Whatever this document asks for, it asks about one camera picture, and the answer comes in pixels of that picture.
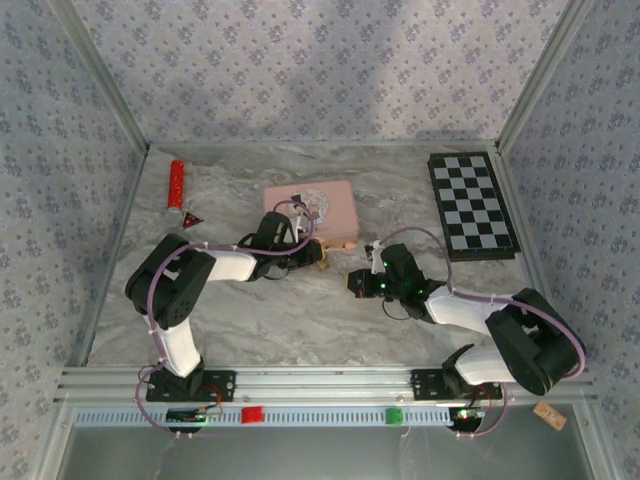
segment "metal bar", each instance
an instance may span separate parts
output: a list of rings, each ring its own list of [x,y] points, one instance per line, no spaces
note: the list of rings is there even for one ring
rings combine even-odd
[[[269,407],[263,409],[263,421],[242,423],[243,407],[225,407],[222,413],[211,410],[202,427],[381,427],[386,426],[384,406],[374,407]],[[393,426],[450,426],[447,408],[414,406],[402,407],[402,422]],[[166,408],[151,407],[152,418],[164,426],[194,426],[193,423],[167,422]],[[74,427],[148,427],[149,424],[137,408],[79,408]]]
[[[598,480],[624,479],[600,404],[578,402],[573,410],[594,477]]]
[[[70,0],[49,0],[49,4],[66,30],[69,41],[78,51],[80,58],[104,95],[107,104],[122,125],[127,138],[138,154],[142,155],[148,148],[144,134],[77,10]]]
[[[503,156],[498,153],[495,147],[489,150],[489,157],[494,166],[498,183],[507,204],[507,209],[511,213],[514,228],[522,247],[522,254],[519,255],[522,269],[531,286],[546,298],[551,298],[551,289],[542,269],[540,255],[533,240],[529,222],[524,218],[524,208],[516,188],[511,167],[508,162],[504,161]]]
[[[466,401],[415,402],[411,370],[420,367],[223,367],[237,372],[234,404],[263,406],[428,405],[462,406]],[[70,368],[55,401],[73,406],[131,405],[136,368]],[[519,385],[509,388],[514,405],[533,405],[539,397]],[[563,381],[545,396],[550,403],[596,399],[587,376]]]
[[[527,122],[536,102],[542,96],[551,76],[593,4],[594,0],[569,0],[558,19],[558,23],[556,23],[547,46],[538,57],[529,79],[520,92],[500,135],[498,135],[497,141],[500,145],[498,150],[502,155],[509,153],[516,137]]]
[[[118,261],[118,254],[120,253],[120,245],[122,245],[124,232],[127,229],[127,222],[129,221],[129,215],[131,214],[131,209],[133,208],[133,202],[135,201],[136,192],[138,191],[138,184],[140,183],[140,178],[142,177],[142,171],[144,169],[146,159],[147,153],[145,153],[143,158],[141,158],[136,164],[136,169],[133,172],[131,187],[129,188],[129,193],[122,209],[122,219],[118,227],[118,231],[116,232],[116,237],[112,244],[111,253],[109,254],[109,260],[107,261],[105,273],[100,284],[100,296],[98,297],[98,299],[96,299],[93,305],[91,305],[91,307],[87,309],[85,317],[83,318],[82,324],[80,326],[80,332],[82,332],[82,336],[74,345],[67,365],[84,366],[89,360],[91,346],[95,338],[96,328],[98,327],[98,320],[100,319],[100,314],[102,313],[104,302],[107,299],[107,293],[109,291],[109,286],[111,285],[111,278],[113,277],[113,272],[116,268],[116,262]]]
[[[233,148],[233,147],[402,147],[402,146],[425,146],[432,147],[434,151],[453,152],[473,152],[486,150],[488,146],[494,144],[494,140],[298,140],[286,142],[282,140],[259,140],[256,142],[246,141],[222,141],[196,140],[189,142],[153,142],[152,146],[158,150],[176,150],[180,148]]]
[[[54,406],[49,415],[49,428],[45,429],[46,435],[43,438],[42,447],[29,475],[33,480],[49,480],[58,477],[76,411],[67,406]]]

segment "chessboard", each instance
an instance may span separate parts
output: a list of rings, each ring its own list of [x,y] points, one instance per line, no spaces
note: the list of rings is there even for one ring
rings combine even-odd
[[[515,258],[520,246],[489,155],[432,154],[428,166],[451,261]]]

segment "wallpaper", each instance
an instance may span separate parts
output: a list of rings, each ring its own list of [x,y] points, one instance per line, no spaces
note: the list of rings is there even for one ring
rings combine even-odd
[[[75,0],[147,140],[496,138],[566,0]]]
[[[598,0],[509,154],[558,310],[640,478],[640,4]]]
[[[45,2],[0,3],[0,478],[26,478],[133,151]]]

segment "red block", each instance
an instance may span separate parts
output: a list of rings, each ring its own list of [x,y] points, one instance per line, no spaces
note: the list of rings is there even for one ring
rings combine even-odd
[[[246,407],[242,409],[242,423],[262,423],[264,412],[262,407]]]
[[[182,193],[184,190],[184,162],[174,160],[171,162],[169,173],[169,198],[167,208],[182,208]]]

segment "green block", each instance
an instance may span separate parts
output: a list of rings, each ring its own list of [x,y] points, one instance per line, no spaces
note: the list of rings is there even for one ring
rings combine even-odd
[[[386,410],[386,424],[387,425],[402,425],[404,421],[404,414],[401,408],[387,408]]]

